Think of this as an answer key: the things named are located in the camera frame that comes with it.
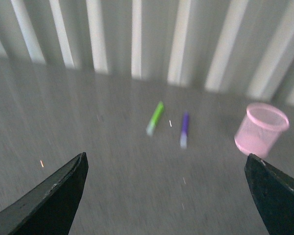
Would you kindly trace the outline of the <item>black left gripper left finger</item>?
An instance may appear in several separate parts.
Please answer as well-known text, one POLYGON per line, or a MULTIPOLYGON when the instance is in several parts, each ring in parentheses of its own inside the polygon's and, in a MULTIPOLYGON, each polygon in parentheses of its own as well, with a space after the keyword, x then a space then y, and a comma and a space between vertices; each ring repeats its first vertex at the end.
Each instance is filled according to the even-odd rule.
POLYGON ((67 235, 88 173, 78 154, 15 203, 0 211, 0 235, 67 235))

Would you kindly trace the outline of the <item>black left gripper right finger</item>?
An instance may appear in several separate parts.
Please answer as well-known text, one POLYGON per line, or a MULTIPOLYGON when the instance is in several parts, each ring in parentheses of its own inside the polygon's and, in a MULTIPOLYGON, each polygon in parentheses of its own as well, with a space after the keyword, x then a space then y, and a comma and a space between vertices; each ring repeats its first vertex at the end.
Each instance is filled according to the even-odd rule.
POLYGON ((249 154, 245 176, 250 193, 270 235, 294 235, 294 178, 249 154))

